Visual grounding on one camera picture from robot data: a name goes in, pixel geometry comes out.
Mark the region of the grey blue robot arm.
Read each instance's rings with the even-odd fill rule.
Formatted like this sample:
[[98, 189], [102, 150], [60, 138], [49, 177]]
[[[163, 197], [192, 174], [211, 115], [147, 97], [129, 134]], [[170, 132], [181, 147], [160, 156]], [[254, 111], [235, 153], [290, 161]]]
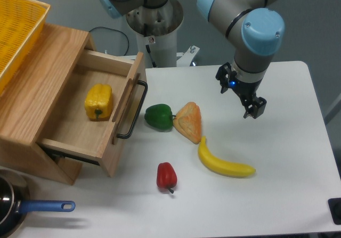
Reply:
[[[176, 42], [172, 40], [183, 22], [183, 9], [177, 0], [99, 0], [114, 19], [125, 17], [139, 41], [147, 62], [159, 67], [170, 55], [175, 62]], [[197, 0], [200, 14], [235, 48], [232, 63], [222, 65], [216, 74], [221, 92], [238, 95], [245, 117], [263, 114], [266, 100], [256, 91], [280, 48], [285, 33], [283, 18], [269, 5], [277, 0]]]

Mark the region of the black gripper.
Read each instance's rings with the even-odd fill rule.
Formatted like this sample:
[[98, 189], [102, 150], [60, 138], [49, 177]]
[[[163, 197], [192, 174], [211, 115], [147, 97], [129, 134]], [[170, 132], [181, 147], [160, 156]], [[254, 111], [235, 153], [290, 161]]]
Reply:
[[215, 75], [221, 86], [221, 94], [231, 88], [241, 98], [245, 107], [243, 115], [245, 119], [247, 117], [256, 119], [264, 113], [266, 99], [255, 96], [263, 77], [264, 71], [250, 73], [242, 70], [235, 62], [232, 66], [228, 62], [223, 64]]

